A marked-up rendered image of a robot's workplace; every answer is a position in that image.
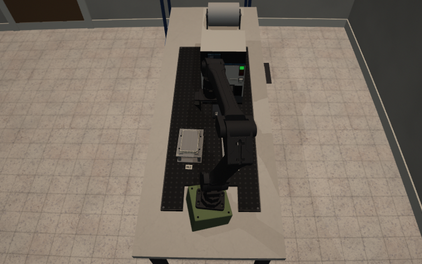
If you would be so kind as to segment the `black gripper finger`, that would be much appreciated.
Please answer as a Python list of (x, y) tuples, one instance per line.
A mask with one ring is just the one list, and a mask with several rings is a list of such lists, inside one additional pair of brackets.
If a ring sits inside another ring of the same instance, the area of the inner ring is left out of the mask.
[(195, 101), (195, 106), (199, 108), (199, 110), (201, 111), (201, 102), (199, 101)]

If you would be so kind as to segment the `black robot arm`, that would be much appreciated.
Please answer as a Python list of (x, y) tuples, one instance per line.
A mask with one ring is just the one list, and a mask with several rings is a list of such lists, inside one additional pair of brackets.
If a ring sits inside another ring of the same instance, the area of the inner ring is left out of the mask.
[(218, 137), (223, 138), (225, 155), (213, 170), (200, 173), (195, 207), (223, 211), (224, 190), (228, 190), (231, 176), (241, 167), (253, 164), (253, 137), (257, 135), (257, 126), (253, 117), (239, 108), (226, 77), (223, 59), (204, 58), (200, 69), (204, 77), (203, 94), (204, 87), (214, 90), (222, 114), (216, 116), (215, 128)]

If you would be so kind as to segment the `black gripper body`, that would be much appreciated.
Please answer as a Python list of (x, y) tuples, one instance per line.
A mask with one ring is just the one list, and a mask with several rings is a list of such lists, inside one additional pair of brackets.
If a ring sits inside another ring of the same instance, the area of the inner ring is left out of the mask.
[(204, 87), (204, 94), (203, 89), (200, 89), (199, 92), (195, 92), (195, 101), (211, 101), (211, 104), (218, 105), (214, 90), (208, 90)]

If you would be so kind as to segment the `grey horizontal roll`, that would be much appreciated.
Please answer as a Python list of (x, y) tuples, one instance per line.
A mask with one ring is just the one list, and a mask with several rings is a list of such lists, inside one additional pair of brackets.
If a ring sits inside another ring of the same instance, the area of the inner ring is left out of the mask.
[(208, 26), (239, 26), (239, 3), (208, 2)]

